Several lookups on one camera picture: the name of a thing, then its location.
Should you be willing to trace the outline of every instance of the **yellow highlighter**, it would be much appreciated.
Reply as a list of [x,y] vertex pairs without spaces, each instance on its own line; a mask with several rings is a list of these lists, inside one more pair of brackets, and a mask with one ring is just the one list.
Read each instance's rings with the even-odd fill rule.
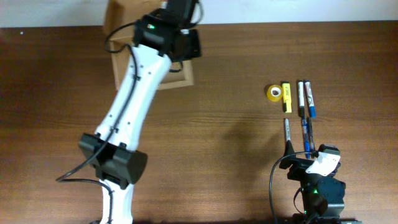
[[292,112],[292,92],[290,91],[290,83],[283,82],[282,89],[284,92],[284,112]]

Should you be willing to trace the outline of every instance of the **open cardboard box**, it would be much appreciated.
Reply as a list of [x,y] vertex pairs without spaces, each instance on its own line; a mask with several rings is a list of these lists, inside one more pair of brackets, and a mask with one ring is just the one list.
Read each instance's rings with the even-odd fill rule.
[[[108,35],[116,28],[140,19],[144,14],[160,8],[164,0],[109,0],[106,8],[104,33]],[[110,40],[111,50],[120,49],[125,44],[131,44],[134,35],[134,28],[127,27],[116,34]],[[128,50],[121,53],[112,54],[112,64],[116,89],[119,89],[121,82],[126,74],[130,54]],[[172,68],[178,69],[180,65],[173,63]],[[168,73],[159,85],[159,90],[178,88],[193,85],[193,74],[191,61],[183,62],[183,70],[178,73]]]

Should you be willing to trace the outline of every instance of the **white background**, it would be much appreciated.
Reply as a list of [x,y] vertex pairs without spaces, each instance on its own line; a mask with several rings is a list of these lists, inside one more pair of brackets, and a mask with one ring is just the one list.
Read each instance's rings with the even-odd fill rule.
[[[398,0],[202,2],[202,24],[398,20]],[[107,0],[0,0],[0,27],[100,26],[106,3]]]

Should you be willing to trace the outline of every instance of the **tape roll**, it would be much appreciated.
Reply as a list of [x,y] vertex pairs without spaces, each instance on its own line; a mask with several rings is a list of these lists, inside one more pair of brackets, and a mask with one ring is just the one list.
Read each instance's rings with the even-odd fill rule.
[[267,97],[269,100],[276,102],[282,99],[282,87],[280,85],[272,85],[268,88]]

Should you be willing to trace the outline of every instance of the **wooden table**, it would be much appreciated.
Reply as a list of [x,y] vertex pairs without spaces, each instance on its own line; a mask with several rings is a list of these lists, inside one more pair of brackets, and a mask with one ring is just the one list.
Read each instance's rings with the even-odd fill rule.
[[[135,220],[209,222],[271,217],[269,173],[284,151],[284,118],[302,151],[298,79],[312,81],[317,146],[341,151],[345,218],[398,219],[398,23],[200,26],[195,85],[158,91],[139,150]],[[84,158],[116,94],[100,27],[3,29],[0,48],[0,223],[89,223],[101,189],[58,184]],[[292,83],[292,114],[264,87]],[[295,213],[298,182],[274,176],[278,216]],[[76,177],[95,178],[92,168]]]

